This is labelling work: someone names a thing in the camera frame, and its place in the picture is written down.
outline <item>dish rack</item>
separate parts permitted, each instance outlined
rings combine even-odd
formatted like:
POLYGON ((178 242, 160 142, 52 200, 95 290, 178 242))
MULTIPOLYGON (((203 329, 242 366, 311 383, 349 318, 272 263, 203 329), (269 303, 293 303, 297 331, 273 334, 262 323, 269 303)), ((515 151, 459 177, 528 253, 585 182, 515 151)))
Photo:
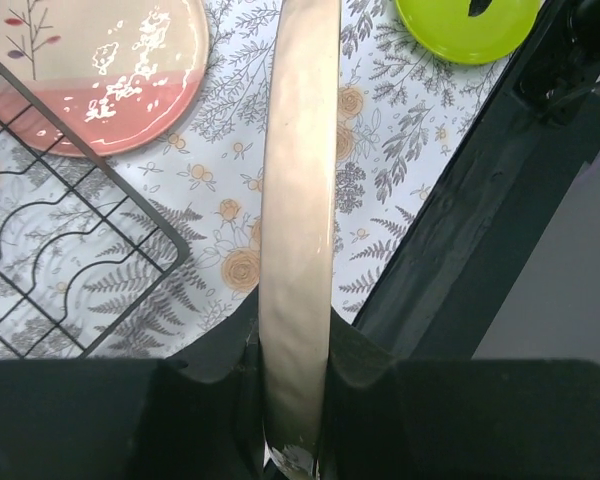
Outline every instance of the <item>dish rack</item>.
POLYGON ((188 245, 113 160, 96 155, 1 63, 0 82, 26 100, 13 118, 0 118, 0 358, 100 355, 182 265, 188 245), (14 132, 31 111, 58 130, 45 151, 14 132), (86 158, 49 153, 67 141, 86 158), (123 277, 132 288, 120 295, 123 277))

